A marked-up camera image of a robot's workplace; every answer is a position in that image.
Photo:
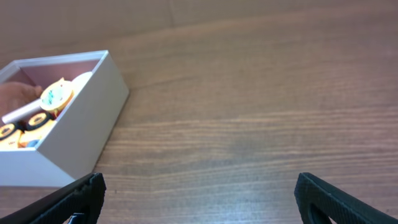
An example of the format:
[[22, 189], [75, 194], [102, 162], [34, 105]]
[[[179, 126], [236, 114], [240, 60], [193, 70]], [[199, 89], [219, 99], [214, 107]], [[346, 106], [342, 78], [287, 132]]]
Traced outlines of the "white plush duck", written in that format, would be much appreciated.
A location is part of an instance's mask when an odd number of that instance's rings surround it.
[[79, 94], [92, 77], [93, 72], [85, 72], [72, 80], [74, 94]]

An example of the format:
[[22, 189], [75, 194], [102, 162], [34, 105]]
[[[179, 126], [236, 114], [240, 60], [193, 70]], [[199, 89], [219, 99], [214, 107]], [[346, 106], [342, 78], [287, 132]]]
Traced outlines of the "brown plush toy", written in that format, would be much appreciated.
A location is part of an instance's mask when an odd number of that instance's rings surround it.
[[41, 86], [32, 86], [20, 82], [1, 84], [1, 116], [38, 99], [42, 92]]

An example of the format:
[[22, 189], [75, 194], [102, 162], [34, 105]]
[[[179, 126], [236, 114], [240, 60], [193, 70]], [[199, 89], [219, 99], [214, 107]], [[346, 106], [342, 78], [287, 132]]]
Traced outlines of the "yellow cat rattle drum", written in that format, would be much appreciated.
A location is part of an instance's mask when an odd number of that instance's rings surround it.
[[40, 112], [48, 112], [58, 117], [76, 95], [76, 85], [72, 81], [61, 78], [49, 85], [41, 96], [8, 114], [2, 116], [3, 123], [13, 123], [28, 119]]

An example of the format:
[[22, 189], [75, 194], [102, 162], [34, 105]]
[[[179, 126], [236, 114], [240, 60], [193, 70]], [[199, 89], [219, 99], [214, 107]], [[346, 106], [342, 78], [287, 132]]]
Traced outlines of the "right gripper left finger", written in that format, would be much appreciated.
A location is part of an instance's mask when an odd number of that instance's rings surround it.
[[52, 194], [1, 218], [1, 224], [96, 224], [104, 204], [102, 173], [90, 173]]

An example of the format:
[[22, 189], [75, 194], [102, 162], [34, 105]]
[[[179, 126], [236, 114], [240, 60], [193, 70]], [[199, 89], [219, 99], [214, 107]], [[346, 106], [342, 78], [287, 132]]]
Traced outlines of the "yellow toy crane truck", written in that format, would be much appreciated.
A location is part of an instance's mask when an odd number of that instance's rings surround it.
[[14, 150], [34, 147], [56, 125], [49, 112], [41, 112], [27, 121], [17, 121], [1, 126], [1, 149]]

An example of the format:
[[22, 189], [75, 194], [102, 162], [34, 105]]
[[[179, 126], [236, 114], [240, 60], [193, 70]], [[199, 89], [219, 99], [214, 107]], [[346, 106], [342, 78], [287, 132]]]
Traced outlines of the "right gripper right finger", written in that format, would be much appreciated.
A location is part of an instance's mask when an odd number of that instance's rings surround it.
[[304, 224], [397, 224], [396, 218], [308, 172], [298, 175], [294, 196]]

